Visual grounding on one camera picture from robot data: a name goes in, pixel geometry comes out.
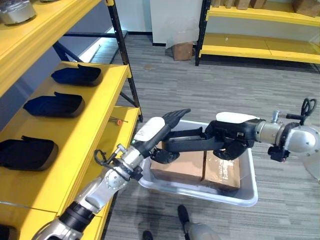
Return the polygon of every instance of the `small screwdriver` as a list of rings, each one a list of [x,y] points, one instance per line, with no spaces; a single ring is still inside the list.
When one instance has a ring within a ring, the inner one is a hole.
[[[127,123],[128,121],[125,121],[125,120],[123,120],[123,119],[120,119],[120,118],[111,116],[111,117],[109,118],[108,122],[113,122],[113,123],[115,123],[116,125],[121,126],[123,122]]]

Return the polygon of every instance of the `person's shoe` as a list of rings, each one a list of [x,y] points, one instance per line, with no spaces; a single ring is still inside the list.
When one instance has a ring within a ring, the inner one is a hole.
[[[190,222],[189,220],[189,214],[184,205],[178,206],[178,217],[180,219],[181,224],[184,226],[187,222]]]
[[[150,231],[144,231],[142,234],[142,240],[154,240]]]

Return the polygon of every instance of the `metal container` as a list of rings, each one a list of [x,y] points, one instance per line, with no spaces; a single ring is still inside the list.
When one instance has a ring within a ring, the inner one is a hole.
[[[19,24],[33,18],[36,11],[29,0],[0,1],[0,19],[4,24]]]

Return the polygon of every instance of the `brown cardboard box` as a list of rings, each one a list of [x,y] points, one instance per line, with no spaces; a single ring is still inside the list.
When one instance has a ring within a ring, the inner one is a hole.
[[[200,183],[203,174],[204,152],[181,152],[180,157],[168,164],[151,162],[150,170],[157,179],[183,184]]]
[[[235,0],[224,0],[224,5],[226,9],[230,9],[235,5]]]
[[[234,191],[240,188],[239,159],[222,160],[212,151],[207,151],[203,163],[203,179],[205,186],[222,191]]]
[[[173,59],[183,61],[192,59],[193,42],[178,43],[172,46]]]
[[[218,8],[220,6],[221,0],[211,0],[211,5],[214,8]]]
[[[262,9],[267,0],[251,0],[251,5],[254,9]]]
[[[250,0],[237,0],[235,3],[236,9],[247,10],[250,4]]]
[[[320,1],[317,0],[294,0],[292,6],[296,13],[309,17],[316,17],[320,12]]]

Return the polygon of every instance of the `gray plastic bin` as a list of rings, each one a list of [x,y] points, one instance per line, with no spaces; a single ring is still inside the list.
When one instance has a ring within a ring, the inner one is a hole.
[[[204,130],[207,125],[208,123],[181,120],[173,131],[190,130],[199,127],[203,127]],[[221,193],[202,185],[190,185],[157,179],[151,173],[150,165],[151,160],[149,158],[144,159],[141,163],[143,177],[140,179],[139,184],[145,188],[241,207],[251,207],[258,201],[255,169],[250,148],[239,157],[240,189],[228,193]]]

